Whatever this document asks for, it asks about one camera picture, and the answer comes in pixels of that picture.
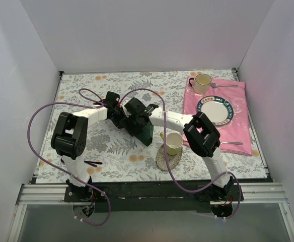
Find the dark green cloth napkin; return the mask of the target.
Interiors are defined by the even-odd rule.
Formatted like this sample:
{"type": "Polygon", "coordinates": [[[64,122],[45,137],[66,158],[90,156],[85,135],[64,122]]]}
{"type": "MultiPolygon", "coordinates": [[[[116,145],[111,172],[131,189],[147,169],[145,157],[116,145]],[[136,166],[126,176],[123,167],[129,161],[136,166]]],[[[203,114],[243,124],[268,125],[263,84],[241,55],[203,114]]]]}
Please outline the dark green cloth napkin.
{"type": "Polygon", "coordinates": [[[145,146],[149,146],[153,141],[154,126],[151,122],[147,122],[143,127],[135,131],[135,137],[145,146]]]}

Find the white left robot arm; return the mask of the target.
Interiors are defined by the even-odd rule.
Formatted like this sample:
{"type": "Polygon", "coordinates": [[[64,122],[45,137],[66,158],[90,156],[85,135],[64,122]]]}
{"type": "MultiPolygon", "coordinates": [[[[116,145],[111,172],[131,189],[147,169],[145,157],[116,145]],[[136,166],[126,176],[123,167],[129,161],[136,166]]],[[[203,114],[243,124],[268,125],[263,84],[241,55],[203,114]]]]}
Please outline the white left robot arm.
{"type": "Polygon", "coordinates": [[[76,186],[76,196],[83,202],[89,201],[93,189],[86,185],[90,180],[85,164],[88,128],[104,120],[111,120],[118,128],[123,128],[120,120],[125,117],[119,104],[120,95],[107,92],[102,104],[68,113],[62,112],[56,123],[51,147],[62,157],[70,173],[68,184],[76,186]]]}

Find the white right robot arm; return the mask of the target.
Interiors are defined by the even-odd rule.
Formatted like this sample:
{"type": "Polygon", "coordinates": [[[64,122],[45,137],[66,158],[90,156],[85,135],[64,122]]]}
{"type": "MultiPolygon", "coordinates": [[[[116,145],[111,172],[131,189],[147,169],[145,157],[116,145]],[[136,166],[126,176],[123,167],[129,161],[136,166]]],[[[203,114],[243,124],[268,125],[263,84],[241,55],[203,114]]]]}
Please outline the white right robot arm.
{"type": "Polygon", "coordinates": [[[146,146],[153,141],[154,126],[184,134],[191,150],[202,157],[207,166],[215,186],[214,196],[222,201],[231,196],[233,178],[227,173],[221,157],[221,135],[205,113],[199,111],[191,115],[166,111],[155,104],[145,106],[137,98],[130,99],[122,107],[125,118],[121,124],[146,146]]]}

